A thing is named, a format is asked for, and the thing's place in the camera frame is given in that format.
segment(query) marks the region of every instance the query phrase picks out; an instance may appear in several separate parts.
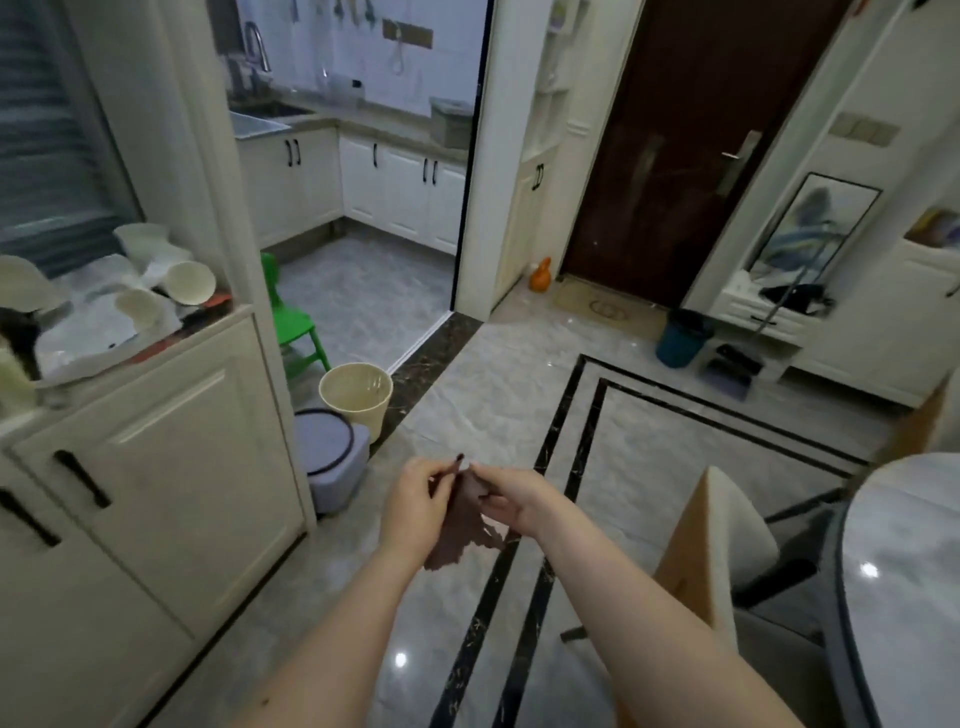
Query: dining chair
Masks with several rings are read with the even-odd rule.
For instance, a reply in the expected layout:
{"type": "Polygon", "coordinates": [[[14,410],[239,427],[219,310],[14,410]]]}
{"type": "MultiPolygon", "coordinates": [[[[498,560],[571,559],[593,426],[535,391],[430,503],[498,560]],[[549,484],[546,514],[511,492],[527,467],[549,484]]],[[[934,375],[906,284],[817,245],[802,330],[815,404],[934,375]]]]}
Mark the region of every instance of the dining chair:
{"type": "MultiPolygon", "coordinates": [[[[784,627],[734,609],[732,590],[776,563],[777,542],[763,517],[722,471],[707,468],[687,502],[654,580],[736,650],[807,728],[842,726],[822,647],[784,627]]],[[[563,642],[586,637],[584,627],[563,642]]],[[[616,701],[617,726],[636,726],[616,701]]]]}
{"type": "Polygon", "coordinates": [[[875,470],[924,452],[960,452],[958,372],[960,369],[949,372],[917,409],[900,420],[890,439],[874,455],[873,462],[840,488],[766,519],[769,524],[782,523],[777,529],[787,534],[780,545],[780,558],[771,569],[734,592],[733,603],[737,607],[752,609],[813,576],[833,518],[832,504],[851,499],[875,470]]]}
{"type": "Polygon", "coordinates": [[[263,278],[267,282],[267,293],[270,294],[270,308],[274,314],[276,342],[281,347],[285,347],[303,336],[309,336],[313,342],[314,352],[289,364],[284,364],[284,374],[288,379],[292,379],[315,361],[320,361],[324,365],[324,369],[329,372],[330,362],[326,358],[326,352],[320,343],[320,336],[317,335],[317,327],[313,320],[298,308],[284,303],[280,294],[276,292],[276,284],[280,280],[280,268],[276,264],[276,258],[270,253],[261,253],[260,265],[263,267],[263,278]]]}

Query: cabinet door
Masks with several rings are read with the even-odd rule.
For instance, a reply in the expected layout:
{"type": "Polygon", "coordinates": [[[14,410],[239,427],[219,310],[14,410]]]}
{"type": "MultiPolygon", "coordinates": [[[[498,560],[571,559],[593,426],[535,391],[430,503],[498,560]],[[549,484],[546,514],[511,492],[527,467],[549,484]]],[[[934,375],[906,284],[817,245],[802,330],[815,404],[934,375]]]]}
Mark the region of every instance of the cabinet door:
{"type": "Polygon", "coordinates": [[[0,484],[60,542],[0,510],[0,712],[10,726],[134,724],[192,641],[27,476],[0,484]]]}
{"type": "Polygon", "coordinates": [[[297,132],[294,141],[306,227],[315,228],[343,217],[337,131],[297,132]]]}
{"type": "Polygon", "coordinates": [[[340,179],[348,218],[377,225],[382,216],[382,163],[382,144],[340,134],[340,179]]]}
{"type": "Polygon", "coordinates": [[[433,159],[427,172],[430,175],[430,204],[427,235],[423,238],[423,243],[444,253],[456,255],[467,168],[433,159]]]}
{"type": "Polygon", "coordinates": [[[426,240],[429,204],[429,160],[396,147],[383,148],[383,230],[414,240],[426,240]]]}
{"type": "Polygon", "coordinates": [[[516,279],[527,265],[530,250],[530,237],[537,228],[539,213],[534,210],[537,192],[534,187],[539,176],[539,166],[528,165],[520,169],[520,175],[514,191],[514,200],[510,205],[510,217],[507,232],[504,235],[503,253],[500,254],[500,266],[496,275],[496,297],[506,295],[516,279]]]}
{"type": "Polygon", "coordinates": [[[275,134],[237,142],[247,207],[261,249],[305,230],[292,138],[275,134]]]}
{"type": "Polygon", "coordinates": [[[195,636],[232,611],[302,528],[249,319],[15,450],[195,636]],[[94,487],[109,504],[97,504],[94,487]]]}
{"type": "Polygon", "coordinates": [[[960,364],[953,323],[958,309],[946,298],[960,282],[953,258],[898,243],[823,324],[798,365],[894,401],[919,403],[949,367],[960,364]]]}

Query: storage box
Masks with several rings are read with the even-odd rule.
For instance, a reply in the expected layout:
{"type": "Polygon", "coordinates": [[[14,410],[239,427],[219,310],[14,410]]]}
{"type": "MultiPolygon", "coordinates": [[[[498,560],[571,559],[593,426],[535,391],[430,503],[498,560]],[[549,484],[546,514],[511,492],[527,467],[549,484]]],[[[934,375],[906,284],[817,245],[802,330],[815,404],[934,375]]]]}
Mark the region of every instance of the storage box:
{"type": "Polygon", "coordinates": [[[448,149],[469,149],[473,104],[430,97],[430,137],[448,149]]]}

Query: kitchen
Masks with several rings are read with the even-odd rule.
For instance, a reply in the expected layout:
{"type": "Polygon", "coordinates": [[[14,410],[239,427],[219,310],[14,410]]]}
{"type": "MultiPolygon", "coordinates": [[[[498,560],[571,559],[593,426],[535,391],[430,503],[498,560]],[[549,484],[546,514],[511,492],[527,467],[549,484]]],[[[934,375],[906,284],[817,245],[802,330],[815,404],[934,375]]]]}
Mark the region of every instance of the kitchen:
{"type": "MultiPolygon", "coordinates": [[[[331,366],[392,373],[452,307],[487,2],[358,5],[207,8],[279,296],[313,320],[331,366]]],[[[296,377],[295,404],[323,373],[296,377]]]]}

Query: brown door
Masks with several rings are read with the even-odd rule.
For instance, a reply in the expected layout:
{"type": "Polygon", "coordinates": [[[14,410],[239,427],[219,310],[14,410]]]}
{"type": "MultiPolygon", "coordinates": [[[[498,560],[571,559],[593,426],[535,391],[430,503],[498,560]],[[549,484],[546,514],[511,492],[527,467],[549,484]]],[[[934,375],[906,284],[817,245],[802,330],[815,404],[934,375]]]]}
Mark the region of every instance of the brown door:
{"type": "Polygon", "coordinates": [[[647,0],[564,272],[680,305],[849,4],[647,0]]]}

